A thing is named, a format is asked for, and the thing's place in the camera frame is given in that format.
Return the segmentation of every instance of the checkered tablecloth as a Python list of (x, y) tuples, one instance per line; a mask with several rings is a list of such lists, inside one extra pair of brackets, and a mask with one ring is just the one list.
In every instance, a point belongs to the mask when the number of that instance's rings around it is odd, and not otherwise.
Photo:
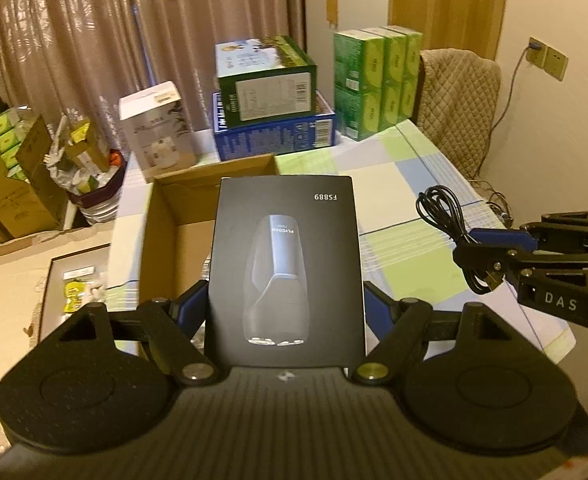
[[(209, 154), (201, 164), (216, 162)], [(341, 174), (352, 178), (359, 222), (363, 279), (393, 298), (416, 297), (438, 310), (458, 310), (483, 301), (554, 362), (575, 345), (566, 322), (523, 307), (512, 288), (501, 285), (483, 297), (471, 292), (452, 261), (452, 241), (416, 213), (419, 192), (442, 184), (463, 206), (470, 228), (502, 225), (456, 168), (414, 126), (405, 121), (361, 142), (277, 157), (282, 174)], [(151, 185), (136, 164), (128, 168), (110, 256), (108, 306), (135, 308), (140, 249)], [(376, 343), (368, 331), (368, 348)], [(442, 351), (448, 343), (434, 346)]]

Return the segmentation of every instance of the electrical outlet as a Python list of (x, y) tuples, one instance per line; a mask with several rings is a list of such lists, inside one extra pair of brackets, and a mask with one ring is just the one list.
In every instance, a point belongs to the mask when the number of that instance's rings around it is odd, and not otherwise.
[(543, 68), (550, 76), (555, 77), (558, 81), (562, 81), (565, 77), (565, 70), (567, 70), (567, 63), (569, 63), (567, 56), (549, 47)]
[(544, 58), (547, 56), (547, 45), (542, 41), (536, 40), (536, 38), (529, 38), (529, 43), (538, 43), (542, 48), (540, 50), (528, 48), (526, 60), (532, 65), (542, 68), (544, 65)]

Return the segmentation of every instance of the black cable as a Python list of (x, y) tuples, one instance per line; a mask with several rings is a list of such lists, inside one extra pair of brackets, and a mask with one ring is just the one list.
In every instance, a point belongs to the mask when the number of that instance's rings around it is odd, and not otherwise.
[[(432, 227), (442, 231), (458, 245), (477, 244), (464, 225), (462, 207), (454, 192), (445, 186), (432, 186), (421, 192), (416, 200), (416, 211)], [(487, 294), (491, 288), (483, 282), (483, 276), (472, 269), (463, 269), (467, 285), (476, 294)]]
[(476, 170), (476, 173), (474, 174), (474, 178), (480, 174), (480, 168), (482, 168), (482, 165), (485, 163), (487, 155), (489, 155), (490, 153), (491, 134), (493, 134), (493, 131), (502, 122), (502, 120), (505, 118), (505, 115), (507, 115), (507, 110), (509, 110), (509, 105), (511, 104), (511, 96), (514, 93), (514, 83), (516, 81), (516, 74), (518, 73), (518, 69), (520, 68), (523, 59), (525, 59), (525, 55), (530, 48), (540, 50), (541, 46), (538, 43), (530, 43), (525, 47), (525, 50), (523, 50), (523, 53), (520, 55), (520, 59), (516, 63), (516, 67), (514, 69), (514, 73), (511, 75), (511, 85), (509, 86), (509, 96), (507, 97), (507, 104), (505, 105), (505, 109), (503, 110), (501, 116), (498, 118), (498, 121), (496, 121), (494, 125), (491, 127), (490, 134), (487, 139), (487, 146), (485, 147), (485, 153), (483, 154), (482, 159), (480, 160), (480, 164), (478, 165), (478, 170)]

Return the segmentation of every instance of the curtain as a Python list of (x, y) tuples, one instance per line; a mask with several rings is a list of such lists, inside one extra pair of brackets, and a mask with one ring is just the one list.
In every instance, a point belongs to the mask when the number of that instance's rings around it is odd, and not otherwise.
[(0, 0), (0, 95), (49, 126), (92, 118), (116, 148), (119, 98), (149, 85), (129, 0)]
[(423, 32), (423, 48), (495, 59), (505, 0), (390, 0), (389, 21)]
[(290, 31), (303, 42), (302, 0), (134, 1), (152, 76), (176, 84), (192, 130), (211, 125), (216, 43)]

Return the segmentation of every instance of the quilted chair cover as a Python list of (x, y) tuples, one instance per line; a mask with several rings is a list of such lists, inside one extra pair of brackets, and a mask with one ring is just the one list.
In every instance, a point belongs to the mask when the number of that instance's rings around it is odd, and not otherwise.
[(469, 50), (421, 52), (425, 68), (417, 126), (466, 178), (490, 142), (500, 67)]

